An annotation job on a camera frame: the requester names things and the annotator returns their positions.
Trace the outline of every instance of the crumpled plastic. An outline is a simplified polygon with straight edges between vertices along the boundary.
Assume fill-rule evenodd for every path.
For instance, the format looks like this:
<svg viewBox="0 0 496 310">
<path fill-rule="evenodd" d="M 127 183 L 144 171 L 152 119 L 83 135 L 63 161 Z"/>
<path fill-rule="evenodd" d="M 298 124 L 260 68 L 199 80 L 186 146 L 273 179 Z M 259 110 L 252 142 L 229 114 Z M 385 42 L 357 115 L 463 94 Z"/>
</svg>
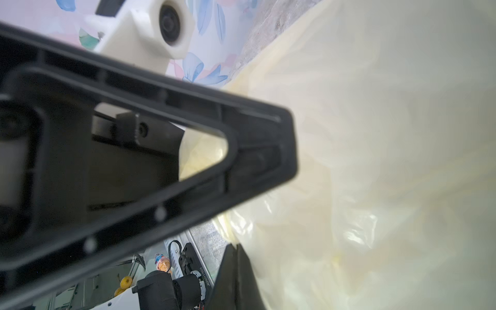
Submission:
<svg viewBox="0 0 496 310">
<path fill-rule="evenodd" d="M 297 177 L 214 219 L 267 309 L 494 308 L 495 38 L 488 0 L 323 0 L 225 87 L 295 119 Z"/>
</svg>

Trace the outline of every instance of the black cable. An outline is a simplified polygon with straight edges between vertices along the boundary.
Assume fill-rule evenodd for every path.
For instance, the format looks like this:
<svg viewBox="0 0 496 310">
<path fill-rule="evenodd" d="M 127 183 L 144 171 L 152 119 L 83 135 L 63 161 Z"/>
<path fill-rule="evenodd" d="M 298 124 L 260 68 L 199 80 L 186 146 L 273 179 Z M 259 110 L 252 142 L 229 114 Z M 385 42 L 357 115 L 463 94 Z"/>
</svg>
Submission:
<svg viewBox="0 0 496 310">
<path fill-rule="evenodd" d="M 181 245 L 181 243 L 177 240 L 172 240 L 171 243 L 169 243 L 169 269 L 167 269 L 166 272 L 169 272 L 169 270 L 171 270 L 172 268 L 172 255 L 171 255 L 171 245 L 172 245 L 172 242 L 175 242 L 179 245 L 179 256 L 182 257 L 183 256 L 183 246 Z"/>
</svg>

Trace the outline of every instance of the camera lens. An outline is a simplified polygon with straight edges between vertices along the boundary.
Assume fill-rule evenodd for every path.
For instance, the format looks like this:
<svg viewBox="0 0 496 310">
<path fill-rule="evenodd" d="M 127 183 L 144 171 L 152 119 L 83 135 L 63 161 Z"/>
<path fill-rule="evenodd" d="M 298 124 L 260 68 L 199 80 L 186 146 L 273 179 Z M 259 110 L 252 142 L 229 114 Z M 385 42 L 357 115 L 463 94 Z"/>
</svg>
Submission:
<svg viewBox="0 0 496 310">
<path fill-rule="evenodd" d="M 170 5 L 163 5 L 160 8 L 159 26 L 162 38 L 167 44 L 174 43 L 179 38 L 181 24 L 176 9 Z"/>
</svg>

